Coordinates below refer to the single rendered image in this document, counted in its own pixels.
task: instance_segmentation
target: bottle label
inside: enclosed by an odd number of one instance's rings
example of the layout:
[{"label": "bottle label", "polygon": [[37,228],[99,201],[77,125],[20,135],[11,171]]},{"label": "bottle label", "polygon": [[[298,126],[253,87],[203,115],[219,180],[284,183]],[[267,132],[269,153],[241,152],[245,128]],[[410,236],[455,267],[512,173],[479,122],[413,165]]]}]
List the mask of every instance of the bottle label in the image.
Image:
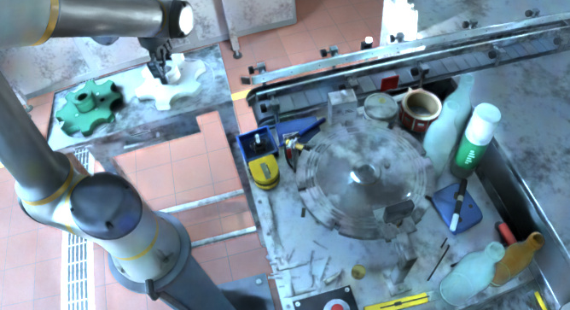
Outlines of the bottle label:
[{"label": "bottle label", "polygon": [[473,170],[479,165],[481,157],[485,153],[487,145],[478,146],[467,140],[465,134],[461,138],[459,143],[459,148],[457,148],[457,153],[455,155],[455,163],[464,169]]}]

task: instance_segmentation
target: gear-shaped part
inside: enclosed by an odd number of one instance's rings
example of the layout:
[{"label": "gear-shaped part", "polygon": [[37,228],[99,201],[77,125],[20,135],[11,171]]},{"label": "gear-shaped part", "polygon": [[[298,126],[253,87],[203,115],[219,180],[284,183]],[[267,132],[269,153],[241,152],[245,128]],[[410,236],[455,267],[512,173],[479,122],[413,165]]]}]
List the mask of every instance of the gear-shaped part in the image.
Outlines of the gear-shaped part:
[{"label": "gear-shaped part", "polygon": [[55,113],[57,120],[63,121],[61,130],[67,135],[81,131],[89,136],[98,125],[115,120],[111,108],[123,102],[123,96],[112,80],[101,85],[90,80],[81,90],[68,93],[66,100],[66,105]]},{"label": "gear-shaped part", "polygon": [[139,100],[155,100],[156,109],[169,110],[171,103],[181,97],[195,97],[202,91],[201,83],[196,80],[206,72],[206,65],[203,61],[184,61],[184,54],[173,54],[172,60],[166,65],[171,70],[166,73],[171,83],[163,85],[160,79],[153,77],[153,74],[145,67],[142,70],[144,83],[135,89]]}]

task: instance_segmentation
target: marker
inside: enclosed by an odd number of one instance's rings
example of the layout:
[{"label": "marker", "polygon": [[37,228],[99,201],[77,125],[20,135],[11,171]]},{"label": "marker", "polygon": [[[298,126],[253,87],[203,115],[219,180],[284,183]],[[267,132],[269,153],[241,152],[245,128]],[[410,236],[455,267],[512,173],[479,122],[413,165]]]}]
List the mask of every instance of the marker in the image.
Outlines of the marker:
[{"label": "marker", "polygon": [[463,198],[465,197],[465,190],[467,189],[467,180],[464,178],[459,185],[457,192],[457,201],[455,203],[455,210],[453,211],[453,219],[451,219],[450,231],[455,232],[457,223],[459,223],[459,213],[461,213],[461,206],[463,205]]}]

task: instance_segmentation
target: wall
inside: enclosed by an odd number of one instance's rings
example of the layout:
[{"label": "wall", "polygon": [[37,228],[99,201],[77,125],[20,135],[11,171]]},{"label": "wall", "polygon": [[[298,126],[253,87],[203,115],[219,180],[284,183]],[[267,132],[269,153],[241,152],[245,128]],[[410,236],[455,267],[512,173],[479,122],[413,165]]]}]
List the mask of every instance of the wall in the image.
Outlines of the wall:
[{"label": "wall", "polygon": [[[173,42],[185,51],[227,40],[222,0],[186,0],[195,12],[195,29]],[[228,0],[241,26],[240,36],[294,24],[294,0]],[[36,47],[0,50],[0,72],[16,94],[27,98],[148,61],[136,38],[120,38],[102,46],[90,38],[52,38]]]}]

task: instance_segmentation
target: gray box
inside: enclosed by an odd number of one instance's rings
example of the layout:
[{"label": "gray box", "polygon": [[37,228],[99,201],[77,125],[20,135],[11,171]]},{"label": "gray box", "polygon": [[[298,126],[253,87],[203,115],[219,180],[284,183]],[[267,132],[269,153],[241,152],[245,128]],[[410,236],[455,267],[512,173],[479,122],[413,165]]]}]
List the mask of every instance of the gray box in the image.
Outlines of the gray box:
[{"label": "gray box", "polygon": [[354,90],[331,91],[329,93],[329,124],[345,124],[357,118],[358,100]]}]

